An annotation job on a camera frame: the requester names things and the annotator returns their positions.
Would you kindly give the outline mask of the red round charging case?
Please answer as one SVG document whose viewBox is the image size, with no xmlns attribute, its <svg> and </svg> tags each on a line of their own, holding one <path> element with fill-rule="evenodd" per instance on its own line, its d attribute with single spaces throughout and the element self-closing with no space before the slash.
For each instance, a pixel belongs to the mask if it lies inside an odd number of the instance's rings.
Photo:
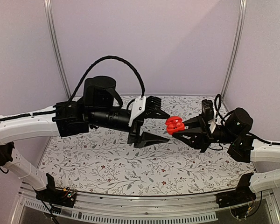
<svg viewBox="0 0 280 224">
<path fill-rule="evenodd" d="M 169 117 L 165 125 L 167 126 L 166 130 L 169 135 L 185 130 L 185 125 L 182 122 L 182 118 L 179 116 Z"/>
</svg>

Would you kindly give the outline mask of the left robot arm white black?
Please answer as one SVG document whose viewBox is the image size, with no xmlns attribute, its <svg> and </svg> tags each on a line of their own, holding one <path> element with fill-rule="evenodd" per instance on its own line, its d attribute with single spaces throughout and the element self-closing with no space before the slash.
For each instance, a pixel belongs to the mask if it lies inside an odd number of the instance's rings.
<svg viewBox="0 0 280 224">
<path fill-rule="evenodd" d="M 167 138 L 140 128 L 145 119 L 167 119 L 158 97 L 137 97 L 131 109 L 123 108 L 116 92 L 116 81 L 108 76 L 86 79 L 83 96 L 78 101 L 60 102 L 37 112 L 14 116 L 0 115 L 0 167 L 16 174 L 38 194 L 55 203 L 67 193 L 55 187 L 54 178 L 24 159 L 14 146 L 17 140 L 35 137 L 68 137 L 105 127 L 128 133 L 128 144 L 135 148 L 166 143 Z"/>
</svg>

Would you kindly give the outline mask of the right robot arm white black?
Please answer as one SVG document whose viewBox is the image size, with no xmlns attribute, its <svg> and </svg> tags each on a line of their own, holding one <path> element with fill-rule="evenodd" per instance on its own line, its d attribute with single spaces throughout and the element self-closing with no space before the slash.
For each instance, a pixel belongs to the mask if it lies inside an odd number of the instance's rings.
<svg viewBox="0 0 280 224">
<path fill-rule="evenodd" d="M 183 121 L 173 116 L 166 122 L 167 132 L 194 149 L 205 152 L 212 143 L 228 144 L 227 153 L 238 162 L 267 161 L 280 163 L 280 142 L 262 140 L 250 133 L 253 119 L 247 111 L 236 108 L 226 121 L 216 123 L 218 112 L 203 109 L 202 113 Z M 280 168 L 264 173 L 242 175 L 232 193 L 235 203 L 242 203 L 250 193 L 280 187 Z"/>
</svg>

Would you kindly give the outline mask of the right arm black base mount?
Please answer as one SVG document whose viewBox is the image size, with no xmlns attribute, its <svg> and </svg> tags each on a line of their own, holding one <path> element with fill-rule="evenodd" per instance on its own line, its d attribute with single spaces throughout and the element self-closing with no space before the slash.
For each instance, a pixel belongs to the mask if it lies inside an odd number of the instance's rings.
<svg viewBox="0 0 280 224">
<path fill-rule="evenodd" d="M 253 173 L 242 175 L 234 190 L 216 194 L 216 203 L 219 208 L 230 207 L 255 200 L 256 194 L 249 188 L 252 175 Z"/>
</svg>

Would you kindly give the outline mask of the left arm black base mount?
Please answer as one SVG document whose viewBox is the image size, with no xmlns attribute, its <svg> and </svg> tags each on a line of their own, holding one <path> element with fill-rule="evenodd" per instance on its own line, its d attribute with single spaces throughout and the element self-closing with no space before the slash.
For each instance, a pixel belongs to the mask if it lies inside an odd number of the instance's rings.
<svg viewBox="0 0 280 224">
<path fill-rule="evenodd" d="M 77 197 L 77 191 L 69 187 L 57 189 L 53 176 L 47 173 L 46 177 L 46 187 L 44 190 L 36 191 L 36 199 L 50 204 L 73 208 Z"/>
</svg>

